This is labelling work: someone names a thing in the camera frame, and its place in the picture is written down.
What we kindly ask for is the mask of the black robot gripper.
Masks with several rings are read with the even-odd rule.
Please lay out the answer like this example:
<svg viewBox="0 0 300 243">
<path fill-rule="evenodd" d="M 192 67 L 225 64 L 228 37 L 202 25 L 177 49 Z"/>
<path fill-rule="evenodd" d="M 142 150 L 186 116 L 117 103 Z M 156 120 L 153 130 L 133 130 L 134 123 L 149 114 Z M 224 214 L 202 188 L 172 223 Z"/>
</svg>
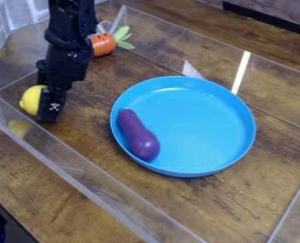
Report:
<svg viewBox="0 0 300 243">
<path fill-rule="evenodd" d="M 73 83 L 86 78 L 92 49 L 47 48 L 46 59 L 38 60 L 38 84 L 49 86 L 41 90 L 37 118 L 41 122 L 55 122 L 64 111 L 66 91 Z"/>
</svg>

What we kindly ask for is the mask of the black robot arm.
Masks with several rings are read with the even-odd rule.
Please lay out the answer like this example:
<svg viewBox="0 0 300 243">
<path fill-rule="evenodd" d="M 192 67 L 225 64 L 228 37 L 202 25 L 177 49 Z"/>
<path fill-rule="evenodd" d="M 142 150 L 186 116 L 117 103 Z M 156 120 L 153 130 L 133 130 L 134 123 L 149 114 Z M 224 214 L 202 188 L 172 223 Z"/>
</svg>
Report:
<svg viewBox="0 0 300 243">
<path fill-rule="evenodd" d="M 46 85 L 41 90 L 37 114 L 42 122 L 58 120 L 66 92 L 74 82 L 86 78 L 94 57 L 89 36 L 98 25 L 94 0 L 49 0 L 49 11 L 46 59 L 37 62 L 38 84 Z"/>
</svg>

